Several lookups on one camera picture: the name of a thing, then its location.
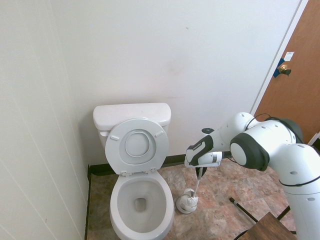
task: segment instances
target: door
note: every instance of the door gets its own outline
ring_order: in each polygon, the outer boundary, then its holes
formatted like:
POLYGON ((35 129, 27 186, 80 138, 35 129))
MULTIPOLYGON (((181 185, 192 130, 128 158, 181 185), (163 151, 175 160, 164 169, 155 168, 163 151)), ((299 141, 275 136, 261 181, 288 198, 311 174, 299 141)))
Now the door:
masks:
POLYGON ((305 143, 320 131, 319 23, 320 1, 309 0, 282 56, 294 52, 291 61, 282 64, 291 74, 272 77, 255 112, 295 121, 305 143))

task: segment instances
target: white paneled wall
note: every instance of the white paneled wall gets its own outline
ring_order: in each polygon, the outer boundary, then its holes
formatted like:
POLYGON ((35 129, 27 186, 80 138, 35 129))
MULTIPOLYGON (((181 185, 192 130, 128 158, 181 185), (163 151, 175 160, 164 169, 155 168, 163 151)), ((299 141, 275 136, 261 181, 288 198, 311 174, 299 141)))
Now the white paneled wall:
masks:
POLYGON ((106 163, 98 105, 167 103, 170 156, 250 112, 299 4, 51 0, 90 165, 106 163))
POLYGON ((0 2, 0 239, 83 240, 87 162, 48 1, 0 2))

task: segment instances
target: toilet tank lid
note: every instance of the toilet tank lid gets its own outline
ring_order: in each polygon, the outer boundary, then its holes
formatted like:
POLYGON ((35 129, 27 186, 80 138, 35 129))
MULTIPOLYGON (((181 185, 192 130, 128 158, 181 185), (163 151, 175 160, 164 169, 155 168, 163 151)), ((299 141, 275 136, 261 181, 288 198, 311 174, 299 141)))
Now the toilet tank lid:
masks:
POLYGON ((93 111, 94 125, 102 131, 133 118, 151 119, 164 127, 170 123, 171 110, 166 103, 134 103, 96 106, 93 111))

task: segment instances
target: toilet seat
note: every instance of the toilet seat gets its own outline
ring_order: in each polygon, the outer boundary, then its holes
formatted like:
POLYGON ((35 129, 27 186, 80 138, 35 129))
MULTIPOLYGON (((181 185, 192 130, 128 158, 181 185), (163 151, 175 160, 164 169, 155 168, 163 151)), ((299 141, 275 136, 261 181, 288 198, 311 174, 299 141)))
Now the toilet seat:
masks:
POLYGON ((108 135, 105 156, 118 175, 154 172, 169 151, 165 130, 148 118, 132 118, 116 125, 108 135))

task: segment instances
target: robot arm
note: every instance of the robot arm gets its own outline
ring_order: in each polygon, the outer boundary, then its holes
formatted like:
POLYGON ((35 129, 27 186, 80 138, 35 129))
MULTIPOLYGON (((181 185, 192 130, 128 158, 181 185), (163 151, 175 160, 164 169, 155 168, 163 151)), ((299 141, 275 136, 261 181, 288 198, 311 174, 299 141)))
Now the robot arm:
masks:
POLYGON ((186 167, 216 167, 210 155, 231 151, 245 168, 265 171, 271 167, 292 210, 297 238, 320 240, 320 157, 312 147, 297 143, 300 133, 288 119, 259 122, 241 112, 188 147, 184 163, 186 167))
POLYGON ((238 134, 244 132, 246 127, 256 123, 254 117, 246 112, 240 112, 230 118, 218 130, 205 131, 203 137, 196 144, 188 147, 185 153, 185 165, 190 167, 217 167, 214 163, 220 162, 222 154, 213 156, 212 152, 220 153, 230 151, 230 142, 238 134))

